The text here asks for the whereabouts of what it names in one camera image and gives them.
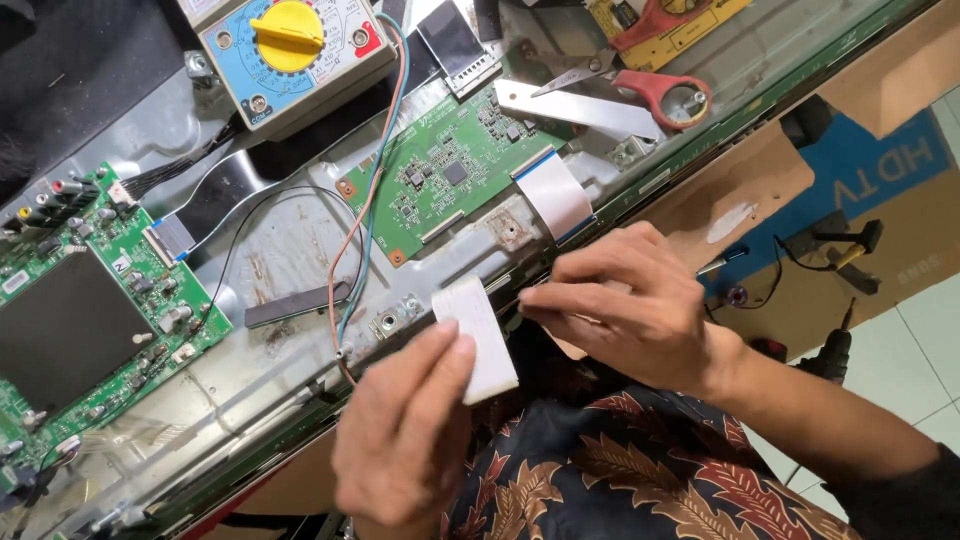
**main board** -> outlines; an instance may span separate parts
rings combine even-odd
[[[528,61],[523,44],[501,62],[503,75],[529,84],[551,78]],[[373,237],[393,266],[400,266],[460,218],[479,209],[513,182],[511,173],[547,147],[573,138],[569,124],[504,115],[493,82],[465,102],[447,96],[388,144],[372,205]],[[372,158],[337,182],[359,213],[369,193]]]
[[[53,181],[45,208],[20,209],[3,225],[23,235],[52,227],[36,212],[59,215],[64,206],[47,197],[69,186],[89,194],[42,239],[0,255],[5,492],[55,461],[58,445],[110,422],[232,331],[185,262],[161,262],[143,235],[154,221],[147,211],[111,200],[118,180],[103,163],[83,179]]]

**yellow circuit board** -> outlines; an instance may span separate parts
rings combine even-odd
[[[660,1],[669,12],[682,12],[684,0],[650,0]],[[752,0],[713,0],[706,11],[692,21],[678,26],[673,30],[648,39],[630,50],[620,53],[620,58],[627,67],[637,71],[657,71],[669,61],[677,58],[683,51],[704,36],[713,31],[740,10],[747,7]],[[623,32],[616,18],[613,16],[612,0],[596,0],[589,11],[596,19],[603,33],[613,37]]]

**hand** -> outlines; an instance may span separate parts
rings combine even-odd
[[[366,371],[337,427],[336,504],[357,534],[429,538],[463,479],[476,344],[434,325]]]
[[[520,292],[519,309],[624,375],[705,399],[745,346],[705,323],[703,305],[693,272],[641,222],[557,258],[550,282]]]

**blue wire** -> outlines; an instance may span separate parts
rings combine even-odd
[[[396,108],[394,113],[391,114],[390,118],[387,121],[387,132],[383,137],[383,140],[380,141],[380,147],[376,150],[376,156],[373,158],[373,164],[371,165],[370,170],[370,181],[367,184],[367,191],[370,193],[370,189],[373,185],[373,175],[376,174],[376,169],[380,166],[380,161],[383,158],[383,153],[387,148],[387,142],[390,140],[390,133],[394,130],[394,125],[396,124],[396,118],[400,112],[400,101],[403,99],[403,94],[406,93],[407,88],[407,79],[410,76],[410,47],[407,46],[407,36],[403,34],[403,30],[400,29],[400,25],[396,24],[389,15],[384,13],[377,13],[376,17],[380,20],[386,22],[390,26],[394,27],[396,33],[400,36],[400,45],[403,47],[404,59],[403,59],[403,79],[400,80],[400,93],[397,96]],[[344,310],[344,316],[340,321],[340,324],[337,326],[337,340],[343,343],[344,341],[344,332],[347,330],[347,322],[350,320],[350,315],[353,314],[353,311],[356,309],[357,301],[360,299],[360,295],[363,293],[364,286],[367,284],[367,273],[370,270],[370,251],[373,244],[373,209],[376,206],[374,203],[370,204],[370,209],[367,210],[367,237],[365,238],[363,246],[363,255],[360,262],[360,277],[357,280],[356,285],[353,287],[353,291],[350,293],[350,297],[347,300],[347,309]]]

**person's left hand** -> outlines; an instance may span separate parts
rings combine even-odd
[[[336,504],[364,540],[429,538],[463,480],[476,344],[434,325],[368,369],[337,427]]]

